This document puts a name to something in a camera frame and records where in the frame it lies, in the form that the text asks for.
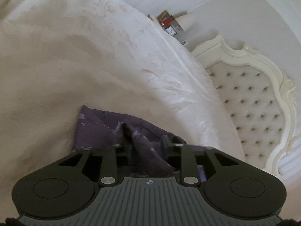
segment headboard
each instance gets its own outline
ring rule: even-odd
[[[277,162],[294,141],[294,82],[251,46],[230,48],[221,34],[192,54],[206,69],[236,127],[245,161],[279,176]]]

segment purple garment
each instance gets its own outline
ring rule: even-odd
[[[122,144],[131,138],[140,157],[137,167],[125,167],[127,176],[168,176],[175,172],[161,153],[161,136],[167,135],[173,143],[186,142],[155,125],[135,116],[89,109],[83,106],[79,114],[73,151],[89,148],[104,149]]]

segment gray ribbed plate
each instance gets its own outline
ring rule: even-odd
[[[59,220],[22,216],[27,226],[275,226],[278,216],[248,221],[213,209],[197,188],[175,178],[125,178],[120,185],[102,188],[81,212]]]

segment mattress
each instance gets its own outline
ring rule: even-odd
[[[210,77],[122,0],[0,0],[0,221],[14,183],[71,152],[82,105],[243,160]]]

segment lamp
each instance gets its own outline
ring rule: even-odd
[[[184,31],[187,31],[196,22],[196,17],[193,13],[187,13],[176,18],[178,24],[182,27]]]

